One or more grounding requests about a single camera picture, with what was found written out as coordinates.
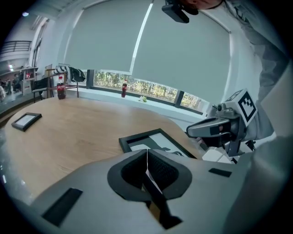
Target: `soda bottle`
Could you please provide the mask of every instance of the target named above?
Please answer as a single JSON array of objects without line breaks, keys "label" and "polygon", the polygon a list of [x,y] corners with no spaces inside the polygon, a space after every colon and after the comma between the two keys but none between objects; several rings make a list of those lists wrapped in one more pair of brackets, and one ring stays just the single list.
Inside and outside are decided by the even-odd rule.
[{"label": "soda bottle", "polygon": [[127,90],[127,79],[124,80],[124,83],[122,85],[121,97],[125,97],[126,96],[126,90]]},{"label": "soda bottle", "polygon": [[59,80],[57,83],[57,94],[58,94],[59,100],[66,98],[65,85],[64,85],[62,76],[59,76]]}]

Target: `small picture frame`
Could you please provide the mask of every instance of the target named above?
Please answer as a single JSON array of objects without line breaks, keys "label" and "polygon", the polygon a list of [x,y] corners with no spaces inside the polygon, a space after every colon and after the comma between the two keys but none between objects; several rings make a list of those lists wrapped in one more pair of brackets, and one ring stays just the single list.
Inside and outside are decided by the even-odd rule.
[{"label": "small picture frame", "polygon": [[160,149],[168,153],[196,159],[195,156],[160,128],[119,138],[119,144],[124,153],[139,149]]},{"label": "small picture frame", "polygon": [[11,125],[12,127],[25,132],[32,126],[38,119],[42,117],[41,114],[25,113],[23,116],[15,120]]}]

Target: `gray jacket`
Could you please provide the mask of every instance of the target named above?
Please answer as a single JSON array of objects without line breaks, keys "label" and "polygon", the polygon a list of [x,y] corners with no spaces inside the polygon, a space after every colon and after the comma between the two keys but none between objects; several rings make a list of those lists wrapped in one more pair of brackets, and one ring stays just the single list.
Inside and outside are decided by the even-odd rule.
[{"label": "gray jacket", "polygon": [[259,56],[262,64],[260,90],[256,102],[258,113],[249,124],[244,141],[258,140],[271,136],[274,132],[260,103],[280,79],[288,65],[289,55],[274,27],[251,2],[248,0],[230,0],[229,2],[237,9],[234,15],[254,46],[255,54]]}]

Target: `black picture frame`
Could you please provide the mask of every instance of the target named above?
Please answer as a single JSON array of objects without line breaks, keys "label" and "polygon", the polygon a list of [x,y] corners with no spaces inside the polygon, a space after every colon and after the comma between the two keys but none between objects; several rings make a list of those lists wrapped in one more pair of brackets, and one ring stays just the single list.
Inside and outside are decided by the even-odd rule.
[{"label": "black picture frame", "polygon": [[[32,118],[30,121],[28,121],[25,125],[20,125],[20,124],[17,124],[16,123],[20,119],[22,119],[23,117],[25,117],[26,115],[34,116],[34,118]],[[25,132],[30,126],[32,126],[41,117],[42,117],[42,114],[36,114],[36,113],[29,113],[28,112],[28,113],[25,113],[24,115],[22,115],[17,120],[15,120],[11,125],[12,125],[12,127],[16,128],[16,129]]]},{"label": "black picture frame", "polygon": [[160,133],[162,134],[166,139],[168,139],[174,146],[176,146],[178,149],[180,149],[182,152],[184,152],[188,157],[196,159],[196,157],[194,155],[192,155],[192,153],[190,153],[187,149],[185,149],[181,144],[179,144],[177,141],[175,141],[172,137],[170,137],[166,132],[164,132],[161,128],[158,129],[154,129],[148,132],[144,132],[144,133],[139,133],[139,134],[135,134],[132,136],[128,136],[128,137],[122,137],[119,138],[119,144],[123,150],[123,153],[128,153],[128,152],[132,152],[129,144],[138,140],[141,140],[145,137],[154,135]]}]

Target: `coke bottle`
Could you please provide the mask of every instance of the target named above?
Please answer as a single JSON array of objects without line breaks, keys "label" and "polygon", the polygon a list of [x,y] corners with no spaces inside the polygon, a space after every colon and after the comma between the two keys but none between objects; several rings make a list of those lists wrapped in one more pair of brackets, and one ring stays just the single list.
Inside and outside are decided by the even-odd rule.
[{"label": "coke bottle", "polygon": [[124,80],[124,83],[122,85],[121,97],[125,97],[126,96],[126,90],[127,90],[127,79]]},{"label": "coke bottle", "polygon": [[59,80],[58,80],[58,83],[57,83],[57,94],[58,94],[59,100],[64,99],[66,97],[65,85],[64,85],[62,76],[59,76]]}]

